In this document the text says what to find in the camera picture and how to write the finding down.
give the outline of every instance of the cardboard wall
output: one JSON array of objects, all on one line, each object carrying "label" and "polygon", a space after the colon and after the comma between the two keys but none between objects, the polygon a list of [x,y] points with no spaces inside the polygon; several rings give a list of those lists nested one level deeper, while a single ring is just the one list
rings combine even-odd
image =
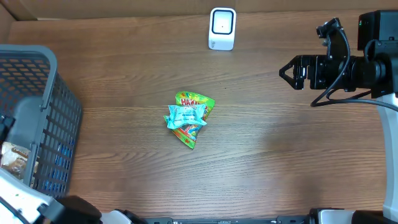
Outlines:
[{"label": "cardboard wall", "polygon": [[0,44],[5,44],[7,42],[11,24],[14,21],[15,19],[0,4]]},{"label": "cardboard wall", "polygon": [[214,7],[237,12],[398,9],[397,0],[0,0],[18,19],[209,14]]}]

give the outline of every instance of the item in basket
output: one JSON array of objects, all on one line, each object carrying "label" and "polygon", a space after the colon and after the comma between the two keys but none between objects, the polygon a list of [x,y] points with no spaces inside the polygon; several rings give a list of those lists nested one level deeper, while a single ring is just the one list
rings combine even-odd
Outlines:
[{"label": "item in basket", "polygon": [[202,120],[206,105],[175,106],[169,105],[170,116],[167,127],[176,129],[187,124],[206,125]]},{"label": "item in basket", "polygon": [[[179,106],[189,105],[206,105],[205,114],[203,120],[206,121],[210,112],[214,108],[215,101],[207,96],[200,95],[198,93],[192,93],[188,91],[180,91],[175,95],[175,102]],[[164,116],[166,123],[170,121],[169,116]],[[202,125],[189,124],[182,126],[177,129],[173,129],[173,133],[186,144],[188,147],[193,149],[195,147],[198,133],[201,130]]]},{"label": "item in basket", "polygon": [[22,180],[25,174],[25,168],[30,151],[24,147],[4,142],[1,146],[1,167],[6,169],[14,177]]}]

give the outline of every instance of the white plug-in device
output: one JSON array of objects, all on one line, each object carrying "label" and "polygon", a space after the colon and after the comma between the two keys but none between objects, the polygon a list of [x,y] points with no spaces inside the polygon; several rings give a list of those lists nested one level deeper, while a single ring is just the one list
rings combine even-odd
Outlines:
[{"label": "white plug-in device", "polygon": [[216,7],[210,14],[209,48],[232,50],[235,40],[236,12],[226,7]]}]

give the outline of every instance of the wooden table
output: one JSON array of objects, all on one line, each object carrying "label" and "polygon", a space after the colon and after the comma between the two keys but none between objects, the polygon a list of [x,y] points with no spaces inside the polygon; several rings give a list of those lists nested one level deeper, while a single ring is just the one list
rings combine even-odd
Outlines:
[{"label": "wooden table", "polygon": [[[364,12],[238,14],[232,52],[208,50],[209,16],[15,22],[9,43],[55,52],[84,106],[70,193],[104,212],[260,218],[311,207],[380,210],[386,175],[376,108],[311,108],[321,91],[309,83],[293,90],[278,76],[298,54],[325,53],[315,28],[333,17],[355,51]],[[194,150],[162,117],[180,90],[216,100]]]}]

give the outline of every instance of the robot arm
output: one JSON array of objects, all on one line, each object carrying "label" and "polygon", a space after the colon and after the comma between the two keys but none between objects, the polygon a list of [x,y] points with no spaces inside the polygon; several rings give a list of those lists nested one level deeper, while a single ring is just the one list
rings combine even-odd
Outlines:
[{"label": "robot arm", "polygon": [[[381,96],[377,100],[398,106],[394,93]],[[398,113],[378,106],[386,147],[387,189],[383,214],[389,220],[398,222]]]},{"label": "robot arm", "polygon": [[31,189],[2,168],[0,186],[1,223],[132,223],[121,211],[101,213],[76,196],[56,200]]},{"label": "robot arm", "polygon": [[[279,71],[280,77],[295,90],[326,89],[311,106],[337,103],[369,103],[377,105],[386,147],[387,190],[381,212],[322,210],[316,212],[319,223],[398,223],[398,11],[376,11],[359,17],[358,50],[363,57],[350,57],[344,29],[337,18],[317,28],[325,39],[326,55],[298,55]],[[286,71],[293,68],[293,77]],[[339,89],[370,89],[347,99],[332,100]],[[376,100],[364,100],[371,94]],[[327,97],[328,100],[318,103]]]}]

